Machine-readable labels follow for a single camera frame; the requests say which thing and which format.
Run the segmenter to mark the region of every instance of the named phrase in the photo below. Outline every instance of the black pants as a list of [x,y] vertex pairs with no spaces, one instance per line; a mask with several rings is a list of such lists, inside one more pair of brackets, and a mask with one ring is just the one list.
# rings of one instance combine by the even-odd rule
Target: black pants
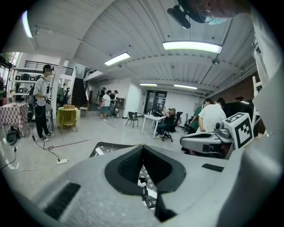
[[[197,131],[197,130],[195,130],[194,128],[189,127],[188,135],[189,135],[189,134],[192,134],[192,133],[196,133],[196,131]],[[185,151],[185,154],[190,154],[190,153],[189,153],[189,150],[188,150],[187,148],[182,147],[181,150],[182,150],[182,151]]]
[[35,124],[40,138],[43,137],[43,129],[45,134],[49,133],[46,125],[45,106],[35,105]]

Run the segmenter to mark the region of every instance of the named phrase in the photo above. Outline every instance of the checkered tablecloth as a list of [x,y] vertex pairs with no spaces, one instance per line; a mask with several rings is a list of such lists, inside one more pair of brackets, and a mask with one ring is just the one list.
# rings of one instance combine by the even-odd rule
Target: checkered tablecloth
[[10,103],[0,107],[0,123],[23,128],[28,119],[27,103]]

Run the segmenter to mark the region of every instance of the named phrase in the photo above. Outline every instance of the table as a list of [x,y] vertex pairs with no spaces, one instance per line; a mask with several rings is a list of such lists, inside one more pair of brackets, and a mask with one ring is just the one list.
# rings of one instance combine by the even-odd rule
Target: table
[[23,127],[28,121],[28,104],[27,103],[9,103],[0,107],[0,123],[3,124],[3,129],[5,124],[18,125],[22,135],[24,137]]
[[159,122],[160,120],[162,120],[162,119],[165,119],[166,116],[163,116],[163,117],[155,117],[155,116],[153,116],[153,115],[144,115],[144,122],[143,122],[143,127],[142,127],[142,132],[141,132],[141,134],[143,134],[143,132],[144,132],[144,125],[145,125],[146,118],[147,118],[147,119],[150,119],[150,120],[153,120],[153,122],[152,122],[152,127],[151,127],[151,128],[153,128],[154,121],[157,122],[157,123],[156,123],[155,130],[154,130],[154,135],[153,135],[153,139],[154,139],[154,138],[155,138],[156,131],[157,131],[158,122]]
[[56,115],[56,122],[57,124],[63,129],[64,125],[67,126],[74,126],[77,130],[76,127],[76,112],[78,111],[78,108],[74,109],[64,109],[64,107],[59,107],[57,110],[57,115]]

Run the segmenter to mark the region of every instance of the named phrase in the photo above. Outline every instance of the black chair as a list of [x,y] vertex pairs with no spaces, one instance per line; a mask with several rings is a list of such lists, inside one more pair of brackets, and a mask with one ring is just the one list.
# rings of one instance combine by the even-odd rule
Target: black chair
[[134,121],[137,121],[137,127],[138,127],[139,120],[138,120],[137,113],[138,112],[128,112],[128,121],[131,120],[130,124],[133,122],[132,128],[134,128]]
[[177,112],[174,117],[174,123],[172,125],[168,126],[168,129],[164,131],[164,136],[162,137],[162,141],[164,141],[164,138],[168,138],[173,142],[172,136],[170,133],[174,133],[176,131],[176,126],[178,125],[178,120],[181,118],[183,112]]

